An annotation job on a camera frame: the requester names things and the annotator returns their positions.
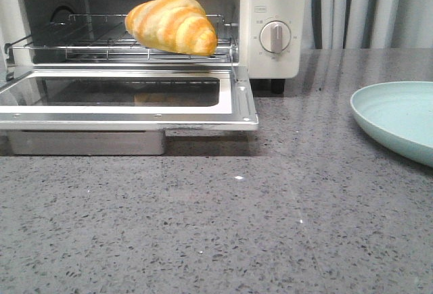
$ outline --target plate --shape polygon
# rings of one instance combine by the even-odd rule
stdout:
[[[359,126],[385,147],[433,167],[433,82],[373,84],[350,98]]]

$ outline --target wire rack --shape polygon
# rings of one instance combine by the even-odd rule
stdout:
[[[10,44],[5,52],[32,49],[35,63],[49,62],[194,62],[233,63],[237,45],[232,30],[221,14],[208,15],[219,37],[210,57],[169,53],[140,45],[125,29],[124,14],[72,14],[67,22],[50,22]]]

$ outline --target white knob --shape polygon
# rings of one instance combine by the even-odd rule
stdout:
[[[268,52],[280,54],[290,43],[290,29],[283,22],[269,22],[260,32],[260,43]]]

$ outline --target speckled stone surface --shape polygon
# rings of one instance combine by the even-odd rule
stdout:
[[[433,169],[350,112],[392,80],[433,80],[433,51],[305,53],[283,97],[255,92],[259,130],[171,132],[160,157],[0,135],[0,293],[433,293]]]

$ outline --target croissant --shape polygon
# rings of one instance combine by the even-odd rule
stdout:
[[[173,53],[209,56],[218,39],[196,0],[152,0],[125,18],[127,31],[142,45]]]

